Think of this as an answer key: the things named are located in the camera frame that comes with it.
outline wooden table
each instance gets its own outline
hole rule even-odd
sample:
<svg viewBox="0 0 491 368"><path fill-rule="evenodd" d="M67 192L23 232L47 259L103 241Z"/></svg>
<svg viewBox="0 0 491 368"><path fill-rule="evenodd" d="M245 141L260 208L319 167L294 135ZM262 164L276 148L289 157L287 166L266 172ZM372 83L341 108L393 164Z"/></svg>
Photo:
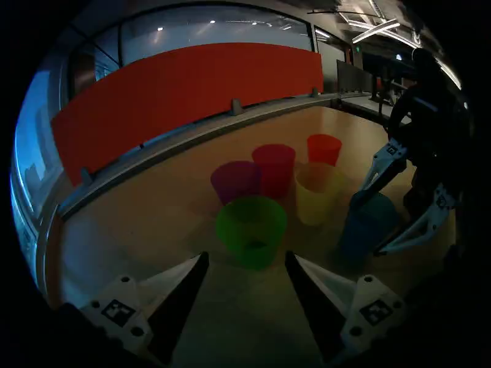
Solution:
<svg viewBox="0 0 491 368"><path fill-rule="evenodd" d="M307 138L325 133L342 140L338 167L348 178L334 214L311 228L295 216L294 188L281 203L288 229L274 264L263 271L242 268L215 235L221 205L210 184L219 165L251 159L262 144L283 143L307 162ZM266 120L191 148L103 194L66 223L60 280L64 300L81 306L120 274L150 277L208 251L210 268L180 341L174 366L320 366L320 355L285 271L285 250L356 279L379 277L395 292L408 289L441 266L454 241L453 216L426 246L359 267L336 256L348 201L360 186L372 156L387 142L382 127L344 112L311 107ZM383 193L401 214L414 168L409 165Z"/></svg>

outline orange panel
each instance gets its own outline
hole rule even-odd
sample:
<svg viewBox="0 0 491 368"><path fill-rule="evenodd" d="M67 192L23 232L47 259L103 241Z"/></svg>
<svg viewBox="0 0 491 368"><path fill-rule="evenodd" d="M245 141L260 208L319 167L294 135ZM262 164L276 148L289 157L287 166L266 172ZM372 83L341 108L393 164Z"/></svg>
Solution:
<svg viewBox="0 0 491 368"><path fill-rule="evenodd" d="M322 91L320 55L268 44L180 48L132 63L77 95L53 120L74 185L130 149L242 105Z"/></svg>

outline yellow cup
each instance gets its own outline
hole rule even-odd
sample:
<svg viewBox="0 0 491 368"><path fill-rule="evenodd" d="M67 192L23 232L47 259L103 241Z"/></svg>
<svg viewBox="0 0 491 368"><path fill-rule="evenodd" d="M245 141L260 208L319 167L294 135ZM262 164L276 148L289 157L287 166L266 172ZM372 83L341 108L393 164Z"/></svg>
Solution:
<svg viewBox="0 0 491 368"><path fill-rule="evenodd" d="M308 163L295 174L296 214L305 225L320 225L327 219L344 184L342 172L328 164Z"/></svg>

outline magenta cup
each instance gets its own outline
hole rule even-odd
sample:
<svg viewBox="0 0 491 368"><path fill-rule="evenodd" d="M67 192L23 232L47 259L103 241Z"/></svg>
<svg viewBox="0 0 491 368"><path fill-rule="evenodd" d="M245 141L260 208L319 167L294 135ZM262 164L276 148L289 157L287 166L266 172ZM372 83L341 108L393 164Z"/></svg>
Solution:
<svg viewBox="0 0 491 368"><path fill-rule="evenodd" d="M252 152L261 167L261 194L279 199L288 194L295 166L295 150L284 144L266 144Z"/></svg>
<svg viewBox="0 0 491 368"><path fill-rule="evenodd" d="M223 205L261 191L261 169L250 161L232 161L211 174L211 184Z"/></svg>

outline blue cup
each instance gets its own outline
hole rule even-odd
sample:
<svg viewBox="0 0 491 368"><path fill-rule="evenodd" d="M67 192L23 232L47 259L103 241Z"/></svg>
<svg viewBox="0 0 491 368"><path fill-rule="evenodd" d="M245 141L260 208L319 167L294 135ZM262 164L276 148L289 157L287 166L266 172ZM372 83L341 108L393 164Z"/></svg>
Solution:
<svg viewBox="0 0 491 368"><path fill-rule="evenodd" d="M350 204L360 193L355 193ZM399 225L400 218L391 200L376 193L364 206L350 210L338 246L353 261L370 254Z"/></svg>

